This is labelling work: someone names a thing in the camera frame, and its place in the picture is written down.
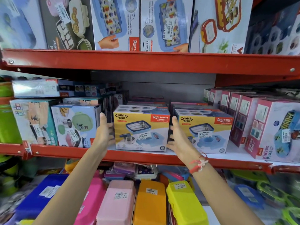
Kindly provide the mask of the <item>person's right hand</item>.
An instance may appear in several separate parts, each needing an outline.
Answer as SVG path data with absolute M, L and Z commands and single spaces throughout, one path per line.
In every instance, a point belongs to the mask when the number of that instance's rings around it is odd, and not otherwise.
M 183 130 L 181 134 L 173 134 L 172 125 L 170 125 L 170 131 L 167 148 L 171 149 L 188 169 L 192 169 L 196 161 L 205 161 L 205 158 L 194 148 Z

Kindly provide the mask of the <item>person's left hand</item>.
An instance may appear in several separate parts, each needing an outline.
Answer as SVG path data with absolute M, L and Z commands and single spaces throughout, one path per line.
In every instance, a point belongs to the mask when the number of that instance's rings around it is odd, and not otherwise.
M 91 145 L 96 154 L 103 158 L 107 153 L 108 147 L 113 144 L 115 144 L 114 123 L 107 123 L 107 129 L 98 127 L 95 139 Z

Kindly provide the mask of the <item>yellow and white lunchbox carton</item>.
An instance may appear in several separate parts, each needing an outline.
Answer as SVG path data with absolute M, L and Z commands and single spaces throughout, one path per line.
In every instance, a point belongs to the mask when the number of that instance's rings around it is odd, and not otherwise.
M 113 119 L 116 150 L 167 150 L 170 112 L 165 104 L 118 105 L 113 112 Z
M 175 109 L 181 129 L 192 145 L 206 154 L 224 155 L 234 117 L 217 109 Z

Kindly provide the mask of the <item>person's left forearm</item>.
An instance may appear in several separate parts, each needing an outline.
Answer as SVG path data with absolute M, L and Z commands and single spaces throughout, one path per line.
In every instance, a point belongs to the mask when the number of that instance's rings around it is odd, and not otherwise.
M 74 225 L 107 146 L 91 146 L 32 225 Z

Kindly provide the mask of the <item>person's right forearm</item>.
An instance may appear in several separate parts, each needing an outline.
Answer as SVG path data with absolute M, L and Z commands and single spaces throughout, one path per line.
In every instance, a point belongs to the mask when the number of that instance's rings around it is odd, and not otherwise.
M 264 225 L 207 160 L 196 161 L 189 171 L 220 225 Z

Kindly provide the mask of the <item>white carton with green lunchbox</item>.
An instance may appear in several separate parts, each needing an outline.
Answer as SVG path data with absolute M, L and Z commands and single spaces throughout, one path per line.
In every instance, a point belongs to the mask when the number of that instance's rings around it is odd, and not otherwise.
M 59 146 L 90 148 L 100 125 L 100 105 L 51 106 Z

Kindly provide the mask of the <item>flat dark lunchbox carton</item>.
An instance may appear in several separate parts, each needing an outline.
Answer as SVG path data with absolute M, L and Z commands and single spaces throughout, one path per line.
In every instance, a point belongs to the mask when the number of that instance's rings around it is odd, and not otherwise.
M 102 83 L 102 82 L 79 82 L 71 80 L 58 81 L 58 91 L 60 97 L 104 97 L 116 94 L 122 90 L 122 83 Z

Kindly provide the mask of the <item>red metal shelf beam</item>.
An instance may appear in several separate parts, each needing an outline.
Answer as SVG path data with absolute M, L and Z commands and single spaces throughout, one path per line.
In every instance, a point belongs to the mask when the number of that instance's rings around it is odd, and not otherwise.
M 53 158 L 81 158 L 87 149 L 77 147 L 60 147 L 50 145 L 32 145 L 32 152 L 27 152 L 20 144 L 0 143 L 0 154 L 21 156 L 23 159 L 30 159 L 33 156 Z M 140 164 L 160 164 L 183 166 L 173 151 L 167 150 L 164 153 L 155 152 L 134 152 L 116 150 L 114 147 L 107 151 L 104 161 L 131 162 Z M 270 162 L 254 159 L 245 150 L 236 147 L 229 142 L 224 155 L 209 154 L 208 160 L 215 168 L 264 171 L 268 174 L 298 173 L 300 174 L 300 163 Z
M 217 74 L 216 86 L 300 82 L 300 56 L 5 49 L 0 69 L 79 80 L 90 70 Z

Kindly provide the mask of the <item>purple plastic lunchbox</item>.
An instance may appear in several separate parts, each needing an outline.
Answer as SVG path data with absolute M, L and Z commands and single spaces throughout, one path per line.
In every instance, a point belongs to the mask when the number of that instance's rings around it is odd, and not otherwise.
M 113 171 L 123 175 L 134 175 L 137 165 L 129 162 L 114 162 Z

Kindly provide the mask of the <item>teal cartoon print carton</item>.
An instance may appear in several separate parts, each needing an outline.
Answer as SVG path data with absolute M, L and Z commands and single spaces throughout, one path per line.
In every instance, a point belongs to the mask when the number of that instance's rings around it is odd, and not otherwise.
M 60 103 L 59 99 L 20 98 L 10 100 L 25 149 L 32 144 L 58 146 L 58 137 L 51 106 Z

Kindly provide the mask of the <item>flat white and grey carton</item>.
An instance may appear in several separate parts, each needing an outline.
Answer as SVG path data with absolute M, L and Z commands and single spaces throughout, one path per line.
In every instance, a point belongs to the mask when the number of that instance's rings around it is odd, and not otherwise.
M 60 97 L 56 79 L 14 80 L 12 87 L 15 98 L 56 98 Z

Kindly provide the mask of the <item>yellow plastic lunchbox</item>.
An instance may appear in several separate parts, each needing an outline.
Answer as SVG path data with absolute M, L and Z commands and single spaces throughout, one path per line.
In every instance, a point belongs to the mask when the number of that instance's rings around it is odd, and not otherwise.
M 187 181 L 170 182 L 166 193 L 170 225 L 209 225 L 207 213 Z

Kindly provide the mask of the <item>hot pink plastic lunchbox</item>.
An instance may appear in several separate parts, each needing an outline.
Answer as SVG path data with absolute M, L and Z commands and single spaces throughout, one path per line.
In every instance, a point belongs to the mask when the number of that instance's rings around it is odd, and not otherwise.
M 106 186 L 101 178 L 93 178 L 74 225 L 95 225 L 96 216 L 106 193 Z

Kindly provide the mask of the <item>orange plastic lunchbox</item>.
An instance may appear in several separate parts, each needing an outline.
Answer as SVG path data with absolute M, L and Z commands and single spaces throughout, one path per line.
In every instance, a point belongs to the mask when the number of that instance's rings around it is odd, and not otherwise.
M 133 225 L 166 225 L 167 199 L 161 182 L 141 180 L 133 216 Z

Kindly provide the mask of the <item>light pink plastic lunchbox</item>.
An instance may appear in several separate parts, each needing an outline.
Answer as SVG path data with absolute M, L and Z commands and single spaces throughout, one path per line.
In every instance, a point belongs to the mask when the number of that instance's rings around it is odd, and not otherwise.
M 130 180 L 112 180 L 96 216 L 96 225 L 132 225 L 136 188 Z

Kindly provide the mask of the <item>row of pink lunchbox cartons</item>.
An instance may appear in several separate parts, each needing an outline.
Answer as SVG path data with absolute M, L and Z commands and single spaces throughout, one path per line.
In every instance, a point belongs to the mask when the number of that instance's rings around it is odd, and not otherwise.
M 300 163 L 300 98 L 250 90 L 205 89 L 205 99 L 234 118 L 229 140 L 253 158 Z

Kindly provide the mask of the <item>green plastic bottle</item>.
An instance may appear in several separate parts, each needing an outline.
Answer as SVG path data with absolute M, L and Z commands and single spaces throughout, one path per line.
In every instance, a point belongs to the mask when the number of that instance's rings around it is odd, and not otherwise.
M 12 82 L 0 81 L 0 143 L 22 144 L 10 101 L 14 100 Z

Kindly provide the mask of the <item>white carton with blue puzzle lunchbox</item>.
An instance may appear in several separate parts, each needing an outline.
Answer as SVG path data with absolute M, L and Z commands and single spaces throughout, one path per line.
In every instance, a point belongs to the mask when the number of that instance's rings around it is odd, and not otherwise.
M 140 0 L 91 0 L 95 50 L 140 51 Z
M 194 0 L 140 0 L 140 51 L 187 53 Z

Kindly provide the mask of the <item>blue plastic lunchbox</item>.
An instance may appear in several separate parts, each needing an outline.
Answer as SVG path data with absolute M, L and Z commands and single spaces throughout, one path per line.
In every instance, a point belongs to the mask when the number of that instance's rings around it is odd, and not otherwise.
M 67 179 L 68 174 L 47 175 L 15 209 L 16 220 L 36 219 Z

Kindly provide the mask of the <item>blue lidded clear container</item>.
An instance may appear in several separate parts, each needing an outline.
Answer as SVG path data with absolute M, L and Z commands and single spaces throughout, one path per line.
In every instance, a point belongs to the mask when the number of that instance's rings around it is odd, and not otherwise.
M 233 190 L 250 208 L 264 210 L 264 199 L 257 190 L 244 184 L 235 185 Z

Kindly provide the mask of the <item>black carton with cream lunchbox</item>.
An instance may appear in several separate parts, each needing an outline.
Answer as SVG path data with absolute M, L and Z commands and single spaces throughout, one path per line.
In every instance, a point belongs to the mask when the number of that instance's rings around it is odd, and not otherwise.
M 91 0 L 39 0 L 49 50 L 95 50 Z

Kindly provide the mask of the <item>white carton with red lunchbox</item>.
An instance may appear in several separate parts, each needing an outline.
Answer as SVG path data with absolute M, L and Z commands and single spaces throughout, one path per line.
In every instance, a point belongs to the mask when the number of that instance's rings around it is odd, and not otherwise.
M 243 54 L 253 0 L 194 0 L 190 53 Z

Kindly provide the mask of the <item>green lidded clear container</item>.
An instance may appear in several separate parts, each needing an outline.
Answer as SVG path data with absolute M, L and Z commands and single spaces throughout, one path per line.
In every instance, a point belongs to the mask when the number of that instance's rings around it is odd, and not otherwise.
M 269 206 L 278 209 L 293 207 L 293 204 L 289 200 L 289 195 L 285 191 L 273 186 L 269 182 L 258 181 L 256 188 L 263 197 L 265 203 Z

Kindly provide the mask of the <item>pale blue lunchbox carton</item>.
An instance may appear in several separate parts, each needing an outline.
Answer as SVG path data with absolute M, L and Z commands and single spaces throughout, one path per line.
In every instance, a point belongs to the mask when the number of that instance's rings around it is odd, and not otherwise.
M 0 0 L 0 50 L 48 49 L 39 0 Z

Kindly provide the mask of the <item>dark blue lunchbox carton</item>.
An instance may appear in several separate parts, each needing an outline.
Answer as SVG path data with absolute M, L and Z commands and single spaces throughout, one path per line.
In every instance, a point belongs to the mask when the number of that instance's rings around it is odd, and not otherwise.
M 249 26 L 244 54 L 300 56 L 300 1 Z

